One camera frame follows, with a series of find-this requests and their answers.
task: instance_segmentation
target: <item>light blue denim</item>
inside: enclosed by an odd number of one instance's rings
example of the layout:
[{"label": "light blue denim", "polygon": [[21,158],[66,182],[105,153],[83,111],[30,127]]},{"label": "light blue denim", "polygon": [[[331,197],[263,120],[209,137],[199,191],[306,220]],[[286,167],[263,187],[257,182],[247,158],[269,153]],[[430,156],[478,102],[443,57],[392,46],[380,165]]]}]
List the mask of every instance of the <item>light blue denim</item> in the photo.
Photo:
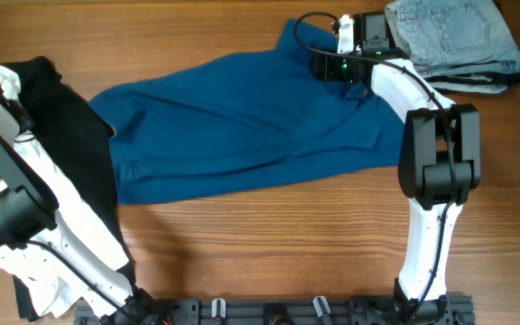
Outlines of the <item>light blue denim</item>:
[{"label": "light blue denim", "polygon": [[[386,6],[396,46],[425,77],[520,72],[520,51],[492,0],[396,0]],[[502,85],[441,83],[441,88],[497,93]]]}]

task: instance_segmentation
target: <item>black mounting rail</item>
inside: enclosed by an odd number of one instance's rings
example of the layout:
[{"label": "black mounting rail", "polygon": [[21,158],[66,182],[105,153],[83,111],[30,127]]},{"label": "black mounting rail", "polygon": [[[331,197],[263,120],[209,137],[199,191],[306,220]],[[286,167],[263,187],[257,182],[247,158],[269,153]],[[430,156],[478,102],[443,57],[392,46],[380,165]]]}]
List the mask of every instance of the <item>black mounting rail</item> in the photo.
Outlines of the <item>black mounting rail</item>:
[{"label": "black mounting rail", "polygon": [[[331,323],[332,325],[395,325],[387,316],[393,300],[393,296],[370,296],[328,301]],[[295,325],[323,324],[310,300],[227,302],[224,319],[212,317],[212,302],[200,302],[196,299],[158,302],[169,305],[172,325],[266,325],[264,307],[271,302],[286,305],[288,316]],[[472,297],[450,296],[448,302],[444,317],[438,321],[419,324],[475,325]],[[99,319],[86,303],[82,303],[76,309],[73,324],[99,325]]]}]

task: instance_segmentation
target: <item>black garment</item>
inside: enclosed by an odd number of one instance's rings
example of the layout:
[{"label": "black garment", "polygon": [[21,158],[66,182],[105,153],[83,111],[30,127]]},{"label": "black garment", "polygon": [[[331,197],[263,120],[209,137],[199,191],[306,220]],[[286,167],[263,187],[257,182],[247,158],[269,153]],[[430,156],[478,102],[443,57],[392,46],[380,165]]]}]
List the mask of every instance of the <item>black garment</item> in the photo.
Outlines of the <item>black garment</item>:
[{"label": "black garment", "polygon": [[503,13],[503,7],[501,6],[501,3],[498,2],[498,0],[493,0],[493,3],[497,6],[498,11],[502,14]]},{"label": "black garment", "polygon": [[[61,74],[47,58],[3,65],[19,75],[22,84],[19,99],[35,122],[33,134],[71,180],[81,198],[125,246],[116,215],[109,125],[91,110],[84,98],[60,82]],[[131,262],[118,272],[135,284]],[[31,304],[29,289],[19,279],[14,278],[14,284],[20,318],[37,320],[39,317]]]}]

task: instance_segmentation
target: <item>wooden table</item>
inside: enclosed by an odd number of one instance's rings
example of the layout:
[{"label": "wooden table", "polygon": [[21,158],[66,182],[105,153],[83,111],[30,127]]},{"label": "wooden table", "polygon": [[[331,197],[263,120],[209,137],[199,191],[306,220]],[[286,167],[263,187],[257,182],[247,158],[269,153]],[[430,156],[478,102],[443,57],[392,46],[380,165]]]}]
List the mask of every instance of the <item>wooden table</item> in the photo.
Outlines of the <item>wooden table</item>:
[{"label": "wooden table", "polygon": [[[271,49],[286,20],[309,11],[358,13],[387,3],[107,2],[0,0],[0,61],[45,55],[66,83],[92,98],[232,52]],[[520,1],[503,5],[520,45]],[[483,178],[455,228],[447,284],[474,297],[478,324],[520,325],[520,86],[498,97],[453,98],[480,111]],[[409,223],[395,168],[121,207],[119,217],[137,284],[158,298],[201,299],[390,294]],[[71,322],[70,313],[40,320]],[[0,270],[0,324],[20,323],[11,276]]]}]

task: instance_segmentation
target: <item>teal fabric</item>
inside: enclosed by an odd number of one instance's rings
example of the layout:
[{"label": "teal fabric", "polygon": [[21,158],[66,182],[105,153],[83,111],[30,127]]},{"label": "teal fabric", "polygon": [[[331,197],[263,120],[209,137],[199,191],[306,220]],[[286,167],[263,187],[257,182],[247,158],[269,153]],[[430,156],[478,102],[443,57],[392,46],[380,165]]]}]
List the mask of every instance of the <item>teal fabric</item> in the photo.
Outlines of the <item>teal fabric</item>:
[{"label": "teal fabric", "polygon": [[[403,123],[356,85],[315,80],[289,21],[275,50],[228,55],[108,89],[89,104],[110,140],[120,203],[147,204],[316,180],[398,162]],[[335,49],[330,33],[300,36]]]}]

